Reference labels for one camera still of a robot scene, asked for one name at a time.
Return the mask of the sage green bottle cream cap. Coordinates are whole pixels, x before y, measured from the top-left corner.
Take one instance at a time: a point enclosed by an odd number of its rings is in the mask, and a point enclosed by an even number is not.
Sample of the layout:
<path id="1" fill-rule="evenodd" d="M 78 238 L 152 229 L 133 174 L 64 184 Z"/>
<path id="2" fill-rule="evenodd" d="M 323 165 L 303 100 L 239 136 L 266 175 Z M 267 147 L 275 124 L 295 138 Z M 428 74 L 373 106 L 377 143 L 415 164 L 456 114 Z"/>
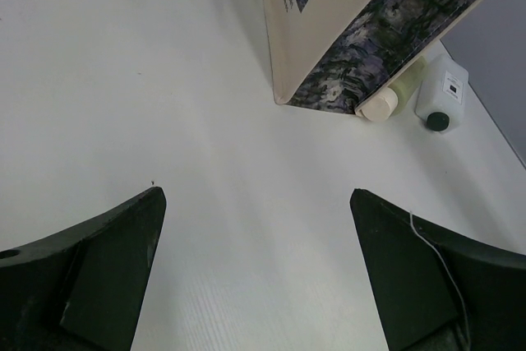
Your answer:
<path id="1" fill-rule="evenodd" d="M 419 57 L 396 80 L 378 90 L 356 114 L 370 122 L 384 122 L 406 107 L 421 85 L 427 61 Z"/>

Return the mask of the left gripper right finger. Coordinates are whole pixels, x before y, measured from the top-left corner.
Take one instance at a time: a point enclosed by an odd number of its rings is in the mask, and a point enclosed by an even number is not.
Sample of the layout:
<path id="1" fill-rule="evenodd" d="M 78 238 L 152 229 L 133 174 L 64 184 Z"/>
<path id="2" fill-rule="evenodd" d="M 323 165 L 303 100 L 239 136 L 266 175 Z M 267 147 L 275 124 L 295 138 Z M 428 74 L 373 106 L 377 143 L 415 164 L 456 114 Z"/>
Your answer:
<path id="1" fill-rule="evenodd" d="M 350 209 L 390 350 L 523 350 L 525 257 L 364 189 Z"/>

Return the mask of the cream canvas tote bag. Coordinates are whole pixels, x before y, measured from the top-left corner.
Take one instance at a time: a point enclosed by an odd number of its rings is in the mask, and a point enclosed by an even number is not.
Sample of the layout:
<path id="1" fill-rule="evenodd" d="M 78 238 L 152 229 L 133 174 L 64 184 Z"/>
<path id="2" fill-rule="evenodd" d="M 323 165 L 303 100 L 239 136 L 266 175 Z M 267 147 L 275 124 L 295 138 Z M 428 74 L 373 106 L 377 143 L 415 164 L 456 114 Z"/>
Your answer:
<path id="1" fill-rule="evenodd" d="M 353 114 L 481 0 L 263 0 L 277 104 Z"/>

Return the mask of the small white bottle black cap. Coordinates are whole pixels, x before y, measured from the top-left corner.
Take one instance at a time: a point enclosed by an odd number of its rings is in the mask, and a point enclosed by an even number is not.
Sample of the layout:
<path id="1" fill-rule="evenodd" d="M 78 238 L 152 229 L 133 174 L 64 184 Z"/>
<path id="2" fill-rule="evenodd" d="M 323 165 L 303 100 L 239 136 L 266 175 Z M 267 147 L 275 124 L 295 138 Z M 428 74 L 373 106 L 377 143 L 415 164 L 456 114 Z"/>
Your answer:
<path id="1" fill-rule="evenodd" d="M 468 71 L 447 53 L 435 57 L 426 68 L 415 106 L 427 130 L 449 132 L 464 120 Z"/>

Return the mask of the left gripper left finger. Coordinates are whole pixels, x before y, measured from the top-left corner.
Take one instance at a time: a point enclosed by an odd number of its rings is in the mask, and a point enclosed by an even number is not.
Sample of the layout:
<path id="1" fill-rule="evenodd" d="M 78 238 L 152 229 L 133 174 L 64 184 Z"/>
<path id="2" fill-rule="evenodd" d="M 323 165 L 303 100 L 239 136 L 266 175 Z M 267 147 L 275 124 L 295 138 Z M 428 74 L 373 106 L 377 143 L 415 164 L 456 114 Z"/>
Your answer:
<path id="1" fill-rule="evenodd" d="M 151 187 L 58 233 L 1 253 L 3 350 L 131 348 L 166 198 Z"/>

